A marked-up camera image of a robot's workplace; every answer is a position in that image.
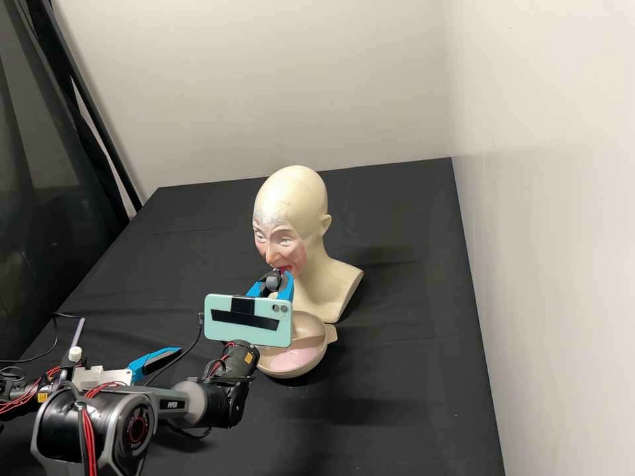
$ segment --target smartphone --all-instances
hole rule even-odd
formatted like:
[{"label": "smartphone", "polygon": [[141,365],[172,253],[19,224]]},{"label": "smartphone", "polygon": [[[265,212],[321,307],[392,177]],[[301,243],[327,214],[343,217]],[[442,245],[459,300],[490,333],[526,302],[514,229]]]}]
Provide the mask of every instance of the smartphone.
[{"label": "smartphone", "polygon": [[293,308],[286,299],[208,294],[204,311],[204,334],[209,340],[241,339],[282,348],[291,345]]}]

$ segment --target bowl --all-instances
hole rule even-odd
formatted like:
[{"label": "bowl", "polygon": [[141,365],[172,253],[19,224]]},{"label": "bowl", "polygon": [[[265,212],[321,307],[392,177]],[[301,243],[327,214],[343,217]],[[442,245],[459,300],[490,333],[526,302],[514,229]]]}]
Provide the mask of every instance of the bowl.
[{"label": "bowl", "polygon": [[292,325],[289,347],[258,346],[258,369],[270,377],[289,379],[306,374],[320,363],[327,346],[337,340],[335,326],[313,314],[294,311]]}]

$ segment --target bald mannequin head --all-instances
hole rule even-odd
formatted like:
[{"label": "bald mannequin head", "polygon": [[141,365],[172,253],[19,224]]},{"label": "bald mannequin head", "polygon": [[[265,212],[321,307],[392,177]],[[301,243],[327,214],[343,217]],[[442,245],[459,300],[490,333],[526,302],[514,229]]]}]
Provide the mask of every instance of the bald mannequin head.
[{"label": "bald mannequin head", "polygon": [[326,186],[315,171],[292,165],[272,174],[253,206],[255,244],[267,263],[299,275],[331,225],[327,209]]}]

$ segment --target table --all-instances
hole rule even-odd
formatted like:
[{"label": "table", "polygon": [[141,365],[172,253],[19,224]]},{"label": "table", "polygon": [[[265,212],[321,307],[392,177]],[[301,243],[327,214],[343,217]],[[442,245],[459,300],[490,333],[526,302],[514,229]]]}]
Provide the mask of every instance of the table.
[{"label": "table", "polygon": [[[321,175],[333,216],[326,249],[364,270],[339,340],[305,376],[257,372],[238,426],[202,441],[161,431],[144,475],[504,474],[451,160]],[[90,363],[123,368],[186,347],[207,293],[244,293],[267,270],[250,216],[262,181],[152,195],[61,309],[87,317]],[[56,365],[74,325],[60,321],[58,349],[28,369]],[[47,327],[26,354],[51,339]],[[200,375],[221,348],[202,338],[166,378]],[[0,435],[3,474],[44,474],[29,452],[33,421]]]}]

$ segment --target pink liquid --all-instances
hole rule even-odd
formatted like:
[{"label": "pink liquid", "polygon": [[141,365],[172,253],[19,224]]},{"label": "pink liquid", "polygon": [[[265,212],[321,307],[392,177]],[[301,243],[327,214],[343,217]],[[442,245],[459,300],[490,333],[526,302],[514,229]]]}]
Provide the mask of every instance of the pink liquid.
[{"label": "pink liquid", "polygon": [[311,362],[318,355],[316,347],[289,349],[271,360],[270,369],[274,372],[288,372]]}]

